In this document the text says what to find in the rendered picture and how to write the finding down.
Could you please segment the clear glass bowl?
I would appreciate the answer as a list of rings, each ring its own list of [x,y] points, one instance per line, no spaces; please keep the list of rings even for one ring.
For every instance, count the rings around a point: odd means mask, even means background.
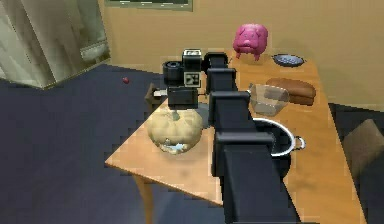
[[[276,116],[290,100],[288,91],[277,86],[251,83],[248,92],[254,112],[269,117]]]

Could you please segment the green framed picture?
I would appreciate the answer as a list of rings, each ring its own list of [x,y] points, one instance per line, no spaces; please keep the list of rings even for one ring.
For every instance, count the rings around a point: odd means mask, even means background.
[[[104,3],[110,7],[193,11],[193,0],[104,0]]]

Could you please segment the pink piggy bank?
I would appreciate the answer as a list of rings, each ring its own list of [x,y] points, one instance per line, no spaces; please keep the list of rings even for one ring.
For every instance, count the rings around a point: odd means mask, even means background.
[[[254,60],[258,61],[261,54],[266,50],[268,39],[268,30],[260,24],[243,24],[235,34],[233,49],[236,52],[236,58],[239,59],[242,54],[252,54]]]

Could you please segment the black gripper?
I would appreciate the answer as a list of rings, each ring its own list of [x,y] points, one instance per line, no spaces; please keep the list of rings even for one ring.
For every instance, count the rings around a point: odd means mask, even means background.
[[[198,107],[198,89],[185,86],[184,68],[181,61],[164,62],[163,75],[167,89],[154,91],[154,97],[168,96],[168,106],[173,110]]]

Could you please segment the wooden table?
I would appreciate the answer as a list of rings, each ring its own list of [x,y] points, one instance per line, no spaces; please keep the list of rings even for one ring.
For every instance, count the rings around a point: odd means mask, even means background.
[[[236,84],[241,90],[251,83],[263,84],[279,77],[302,80],[315,87],[313,105],[289,104],[274,117],[306,141],[305,149],[292,153],[292,165],[284,182],[302,220],[366,224],[315,63],[307,59],[300,67],[284,68],[267,54],[259,60],[246,54],[240,58],[233,52],[228,55],[230,66],[237,70]],[[214,205],[222,204],[219,180],[210,172],[213,134],[213,129],[205,129],[194,148],[174,156],[159,150],[142,125],[105,163],[133,175],[144,201],[147,224],[152,224],[151,182]]]

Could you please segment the pale green curtain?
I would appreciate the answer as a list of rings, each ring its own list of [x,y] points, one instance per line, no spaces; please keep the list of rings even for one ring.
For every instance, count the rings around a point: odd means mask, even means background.
[[[47,88],[109,58],[98,0],[0,0],[0,79]]]

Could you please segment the dark brown chair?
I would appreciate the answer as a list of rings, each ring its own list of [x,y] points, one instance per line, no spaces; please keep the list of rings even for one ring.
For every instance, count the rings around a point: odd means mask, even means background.
[[[155,84],[151,83],[144,97],[150,112],[153,112],[161,104],[161,98],[154,95],[154,92],[157,90],[158,88],[155,86]]]

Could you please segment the pale orange pumpkin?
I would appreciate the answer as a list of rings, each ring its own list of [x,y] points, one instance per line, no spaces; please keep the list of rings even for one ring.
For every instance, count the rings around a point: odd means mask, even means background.
[[[145,127],[152,142],[164,152],[176,155],[189,151],[199,141],[202,117],[193,109],[161,107],[147,119]]]

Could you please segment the black pot with silver rim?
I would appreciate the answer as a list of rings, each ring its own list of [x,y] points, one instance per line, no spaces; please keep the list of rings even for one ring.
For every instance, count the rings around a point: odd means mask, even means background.
[[[280,177],[284,178],[291,167],[290,153],[305,149],[306,141],[300,136],[295,136],[287,127],[277,121],[266,118],[254,118],[253,121],[261,131],[274,135],[275,145],[271,150],[271,156]]]

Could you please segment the brown bread loaf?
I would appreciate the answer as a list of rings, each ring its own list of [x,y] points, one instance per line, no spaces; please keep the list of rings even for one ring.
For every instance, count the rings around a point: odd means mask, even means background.
[[[312,106],[315,101],[316,89],[310,83],[295,79],[271,78],[266,84],[285,89],[289,94],[290,103]]]

